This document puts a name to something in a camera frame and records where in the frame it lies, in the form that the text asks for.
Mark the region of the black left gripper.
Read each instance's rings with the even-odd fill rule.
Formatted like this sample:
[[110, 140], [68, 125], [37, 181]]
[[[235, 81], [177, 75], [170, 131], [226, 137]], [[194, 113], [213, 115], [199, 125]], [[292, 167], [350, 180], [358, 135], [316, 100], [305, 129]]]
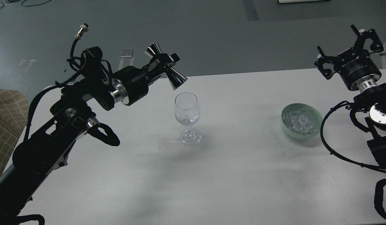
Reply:
[[[173, 66], [180, 60], [177, 53], [168, 55], [167, 53], [154, 54], [149, 62], [149, 70], [161, 71], [167, 74], [177, 74]], [[136, 68], [127, 66], [115, 72], [112, 75], [116, 81], [119, 81], [126, 92], [126, 96], [121, 102], [130, 106], [146, 96], [149, 91], [149, 85], [154, 82], [156, 74], [147, 68]]]

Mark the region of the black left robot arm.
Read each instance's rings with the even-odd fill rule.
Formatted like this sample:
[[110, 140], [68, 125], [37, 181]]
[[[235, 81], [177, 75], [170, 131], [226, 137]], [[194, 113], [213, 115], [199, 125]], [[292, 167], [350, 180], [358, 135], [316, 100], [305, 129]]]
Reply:
[[[67, 59], [75, 73], [41, 91], [30, 104], [24, 141], [15, 148], [12, 164], [0, 177], [0, 225], [20, 225], [27, 221], [45, 224], [40, 214], [21, 216], [20, 212], [48, 175], [67, 165], [68, 155], [80, 135], [89, 134], [110, 146], [120, 145], [114, 131], [98, 121], [87, 104], [89, 100], [95, 99], [104, 110], [110, 111], [118, 102], [130, 106], [146, 96], [149, 86], [162, 74], [167, 75], [173, 90], [187, 81], [187, 77], [173, 68], [179, 56], [162, 52], [157, 43], [145, 50], [150, 61], [142, 68], [127, 66], [113, 72], [99, 47], [86, 48], [77, 57], [76, 44], [87, 31], [88, 25], [81, 25]], [[29, 134], [39, 101], [56, 88], [61, 90], [61, 96], [50, 108], [52, 118]]]

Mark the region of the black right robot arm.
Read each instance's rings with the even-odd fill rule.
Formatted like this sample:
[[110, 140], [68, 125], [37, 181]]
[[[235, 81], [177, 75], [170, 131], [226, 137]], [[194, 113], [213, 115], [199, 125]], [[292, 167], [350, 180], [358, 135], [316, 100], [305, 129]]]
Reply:
[[[328, 111], [321, 122], [320, 137], [331, 155], [362, 168], [386, 174], [386, 83], [377, 84], [382, 73], [370, 58], [374, 53], [383, 53], [384, 46], [374, 29], [357, 29], [354, 25], [351, 25], [351, 29], [356, 35], [356, 41], [352, 47], [338, 55], [328, 56], [321, 47], [317, 47], [319, 55], [314, 65], [322, 76], [330, 80], [334, 74], [339, 74], [349, 91], [359, 91], [352, 102], [342, 101]], [[349, 118], [355, 127], [372, 135], [367, 146], [377, 165], [351, 160], [339, 154], [326, 142], [325, 122], [342, 107], [349, 111]]]

